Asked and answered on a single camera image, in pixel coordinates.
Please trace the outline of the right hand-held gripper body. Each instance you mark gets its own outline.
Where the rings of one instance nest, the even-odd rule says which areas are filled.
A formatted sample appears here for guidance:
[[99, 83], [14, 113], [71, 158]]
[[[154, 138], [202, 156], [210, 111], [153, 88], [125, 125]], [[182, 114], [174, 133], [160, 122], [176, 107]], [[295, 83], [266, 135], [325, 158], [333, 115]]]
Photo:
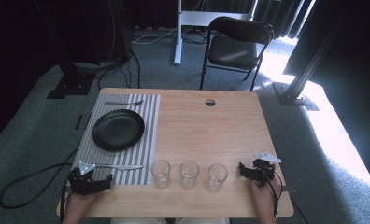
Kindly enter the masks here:
[[255, 160], [252, 163], [253, 169], [251, 179], [258, 181], [264, 186], [268, 181], [274, 179], [277, 163], [281, 163], [281, 159], [269, 152], [256, 154]]

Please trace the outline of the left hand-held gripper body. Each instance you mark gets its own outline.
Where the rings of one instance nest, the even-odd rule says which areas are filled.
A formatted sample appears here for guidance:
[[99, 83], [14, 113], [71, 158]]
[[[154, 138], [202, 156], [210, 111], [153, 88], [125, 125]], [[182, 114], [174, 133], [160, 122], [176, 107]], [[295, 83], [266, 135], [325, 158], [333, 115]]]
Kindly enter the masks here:
[[70, 171], [68, 180], [73, 192], [83, 196], [95, 193], [94, 168], [94, 164], [79, 161], [78, 166]]

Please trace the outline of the person's left hand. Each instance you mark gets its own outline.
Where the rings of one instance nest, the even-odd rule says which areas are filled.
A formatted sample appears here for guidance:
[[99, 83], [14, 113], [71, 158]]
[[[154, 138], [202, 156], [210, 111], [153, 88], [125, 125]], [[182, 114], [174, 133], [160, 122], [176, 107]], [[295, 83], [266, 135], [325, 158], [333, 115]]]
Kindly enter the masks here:
[[94, 193], [87, 196], [73, 193], [67, 200], [62, 224], [80, 224], [89, 207], [101, 196]]

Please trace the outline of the person's right hand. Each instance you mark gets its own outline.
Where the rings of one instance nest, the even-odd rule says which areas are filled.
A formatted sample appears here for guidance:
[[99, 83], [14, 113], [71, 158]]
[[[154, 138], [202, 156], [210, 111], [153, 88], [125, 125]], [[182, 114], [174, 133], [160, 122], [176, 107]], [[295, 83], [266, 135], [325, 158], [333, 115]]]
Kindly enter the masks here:
[[266, 184], [263, 187], [258, 187], [255, 181], [250, 180], [249, 189], [256, 214], [259, 217], [261, 224], [277, 224], [274, 208], [275, 208], [275, 192], [281, 191], [281, 186], [276, 179], [271, 181], [271, 184]]

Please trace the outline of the silver table knife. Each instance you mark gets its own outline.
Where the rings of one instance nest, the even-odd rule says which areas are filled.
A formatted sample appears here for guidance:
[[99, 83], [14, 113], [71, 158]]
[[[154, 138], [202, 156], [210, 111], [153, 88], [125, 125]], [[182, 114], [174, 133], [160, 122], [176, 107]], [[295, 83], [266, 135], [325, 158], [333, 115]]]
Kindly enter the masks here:
[[112, 168], [118, 171], [138, 170], [144, 168], [143, 165], [113, 165], [113, 164], [92, 164], [93, 168]]

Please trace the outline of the clear drinking glass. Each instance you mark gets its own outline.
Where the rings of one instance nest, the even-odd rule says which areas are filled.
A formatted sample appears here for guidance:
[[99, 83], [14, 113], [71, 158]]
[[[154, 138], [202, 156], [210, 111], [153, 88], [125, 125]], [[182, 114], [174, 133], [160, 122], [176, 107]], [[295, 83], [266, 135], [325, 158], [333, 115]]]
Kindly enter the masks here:
[[185, 161], [180, 165], [180, 186], [185, 190], [194, 189], [199, 176], [199, 166], [194, 161]]
[[205, 188], [210, 193], [217, 193], [228, 176], [226, 167], [220, 163], [212, 164], [208, 168], [207, 178], [205, 181]]
[[157, 160], [151, 165], [154, 186], [157, 189], [166, 189], [170, 185], [171, 165], [168, 161]]

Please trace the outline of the black round plate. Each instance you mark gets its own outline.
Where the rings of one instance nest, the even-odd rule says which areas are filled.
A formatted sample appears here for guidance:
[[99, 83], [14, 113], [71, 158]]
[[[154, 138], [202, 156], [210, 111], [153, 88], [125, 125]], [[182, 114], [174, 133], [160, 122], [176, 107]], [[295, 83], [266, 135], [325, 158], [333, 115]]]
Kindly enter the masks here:
[[117, 109], [99, 118], [92, 127], [92, 139], [106, 151], [118, 152], [135, 145], [142, 137], [145, 122], [135, 111]]

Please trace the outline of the grey striped placemat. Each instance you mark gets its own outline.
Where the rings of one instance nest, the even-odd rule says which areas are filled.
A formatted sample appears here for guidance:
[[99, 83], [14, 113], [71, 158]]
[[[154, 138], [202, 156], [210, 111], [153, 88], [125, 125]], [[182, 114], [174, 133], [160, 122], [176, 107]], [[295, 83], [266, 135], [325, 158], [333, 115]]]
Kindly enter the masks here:
[[[136, 102], [144, 100], [140, 106], [104, 105], [104, 102]], [[118, 152], [103, 150], [92, 138], [94, 123], [106, 113], [117, 109], [129, 109], [138, 113], [145, 122], [141, 139], [132, 147]], [[160, 96], [158, 94], [101, 94], [97, 97], [86, 131], [74, 160], [91, 164], [143, 165], [138, 170], [118, 171], [112, 168], [94, 168], [92, 178], [101, 180], [113, 175], [114, 185], [148, 185], [151, 181], [150, 166], [154, 162], [154, 150], [159, 119]]]

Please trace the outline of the silver fork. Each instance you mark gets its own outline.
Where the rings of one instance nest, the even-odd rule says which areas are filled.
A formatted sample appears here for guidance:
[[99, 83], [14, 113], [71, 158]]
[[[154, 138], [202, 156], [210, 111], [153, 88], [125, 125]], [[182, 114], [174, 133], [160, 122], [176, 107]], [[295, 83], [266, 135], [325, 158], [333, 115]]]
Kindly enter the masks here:
[[144, 103], [144, 100], [136, 102], [104, 102], [104, 105], [129, 105], [129, 106], [140, 106]]

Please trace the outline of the black folding chair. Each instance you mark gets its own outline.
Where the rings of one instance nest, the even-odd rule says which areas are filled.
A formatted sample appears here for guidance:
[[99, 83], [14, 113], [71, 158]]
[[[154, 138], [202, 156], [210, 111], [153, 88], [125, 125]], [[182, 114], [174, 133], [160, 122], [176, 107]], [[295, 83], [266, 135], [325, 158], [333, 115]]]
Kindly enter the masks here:
[[249, 90], [253, 91], [263, 55], [275, 33], [269, 23], [218, 17], [207, 27], [206, 50], [199, 89], [203, 89], [208, 67], [244, 73], [254, 71]]

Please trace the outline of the dark curtain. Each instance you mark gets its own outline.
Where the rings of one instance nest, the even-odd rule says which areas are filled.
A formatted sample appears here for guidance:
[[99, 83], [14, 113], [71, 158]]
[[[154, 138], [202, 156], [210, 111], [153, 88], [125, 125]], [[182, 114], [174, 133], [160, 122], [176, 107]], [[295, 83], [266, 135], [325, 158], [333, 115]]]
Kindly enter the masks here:
[[370, 0], [316, 0], [284, 72], [324, 88], [370, 174]]
[[[183, 10], [248, 13], [255, 7], [253, 18], [270, 23], [276, 37], [297, 37], [317, 0], [181, 0]], [[175, 28], [178, 0], [129, 0], [127, 12], [137, 28], [154, 30]]]

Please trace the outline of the metal stand with base plate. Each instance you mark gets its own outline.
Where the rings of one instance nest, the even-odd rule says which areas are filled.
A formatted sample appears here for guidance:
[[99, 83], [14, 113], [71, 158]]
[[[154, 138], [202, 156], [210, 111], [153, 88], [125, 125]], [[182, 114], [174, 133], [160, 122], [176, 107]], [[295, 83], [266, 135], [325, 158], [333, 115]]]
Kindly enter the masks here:
[[303, 106], [306, 110], [310, 111], [319, 110], [317, 104], [308, 96], [303, 94], [303, 90], [307, 82], [314, 74], [315, 70], [318, 68], [325, 54], [332, 46], [336, 36], [337, 31], [335, 28], [332, 28], [328, 32], [327, 36], [324, 37], [316, 54], [313, 56], [310, 63], [306, 67], [305, 72], [301, 76], [296, 77], [290, 84], [285, 84], [282, 82], [273, 83], [273, 87], [281, 105]]

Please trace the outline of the black stand with base plate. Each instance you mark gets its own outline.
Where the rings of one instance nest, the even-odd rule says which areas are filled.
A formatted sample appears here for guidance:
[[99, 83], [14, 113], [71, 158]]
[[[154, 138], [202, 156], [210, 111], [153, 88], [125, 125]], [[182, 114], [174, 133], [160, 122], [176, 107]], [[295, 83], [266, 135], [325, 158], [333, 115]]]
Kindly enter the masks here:
[[46, 24], [52, 43], [52, 51], [63, 73], [56, 88], [49, 92], [48, 99], [64, 99], [67, 95], [87, 95], [93, 84], [95, 73], [84, 73], [74, 66], [59, 28], [50, 14], [45, 0], [33, 0], [42, 20]]

